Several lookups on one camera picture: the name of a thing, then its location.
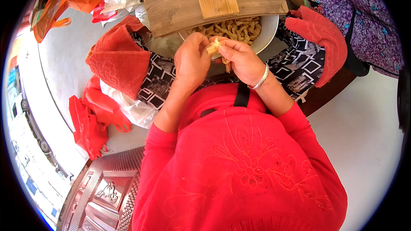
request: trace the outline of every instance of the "embossed metal door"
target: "embossed metal door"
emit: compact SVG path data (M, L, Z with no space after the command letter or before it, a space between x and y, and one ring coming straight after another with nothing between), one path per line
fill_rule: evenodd
M69 208L61 230L127 230L138 189L143 151L141 147L94 160L67 203Z

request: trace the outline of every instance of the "bag handle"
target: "bag handle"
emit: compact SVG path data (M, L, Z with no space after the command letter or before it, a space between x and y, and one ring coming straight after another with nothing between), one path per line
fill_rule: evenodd
M61 20L59 20L59 21L53 22L52 25L51 25L51 27L52 27L52 28L55 28L55 27L64 27L64 26L70 25L70 23L71 23L71 18L64 18L64 19L61 19Z

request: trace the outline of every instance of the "woman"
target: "woman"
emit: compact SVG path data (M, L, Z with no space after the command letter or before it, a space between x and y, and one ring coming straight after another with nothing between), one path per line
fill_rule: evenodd
M347 195L304 114L248 45L219 40L242 83L193 94L210 67L209 40L193 33L178 49L132 230L338 230Z

